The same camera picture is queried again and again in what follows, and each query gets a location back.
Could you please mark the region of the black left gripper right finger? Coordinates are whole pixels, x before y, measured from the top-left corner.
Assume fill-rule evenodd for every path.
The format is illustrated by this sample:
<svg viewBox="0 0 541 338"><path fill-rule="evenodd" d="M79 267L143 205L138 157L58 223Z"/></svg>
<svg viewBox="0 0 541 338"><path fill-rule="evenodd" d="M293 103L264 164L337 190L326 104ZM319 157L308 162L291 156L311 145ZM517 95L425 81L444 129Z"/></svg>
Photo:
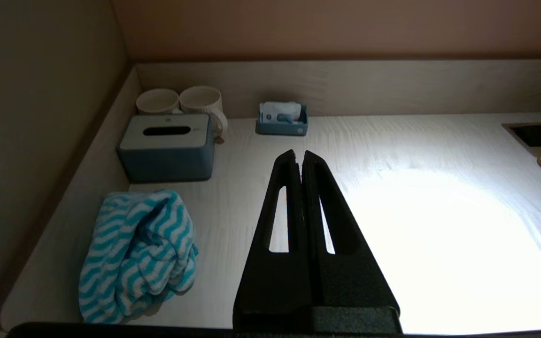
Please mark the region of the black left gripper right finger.
<svg viewBox="0 0 541 338"><path fill-rule="evenodd" d="M399 304L328 164L311 151L302 189L313 331L402 334Z"/></svg>

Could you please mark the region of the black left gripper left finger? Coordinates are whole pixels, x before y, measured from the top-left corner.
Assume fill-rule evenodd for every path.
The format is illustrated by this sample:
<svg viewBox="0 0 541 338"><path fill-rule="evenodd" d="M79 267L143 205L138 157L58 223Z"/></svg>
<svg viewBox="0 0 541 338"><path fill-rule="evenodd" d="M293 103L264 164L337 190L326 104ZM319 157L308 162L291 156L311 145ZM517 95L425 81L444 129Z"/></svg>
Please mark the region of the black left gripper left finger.
<svg viewBox="0 0 541 338"><path fill-rule="evenodd" d="M288 252L271 252L279 191L286 189ZM235 331L303 331L297 314L309 305L308 240L295 152L273 163L268 188L232 308Z"/></svg>

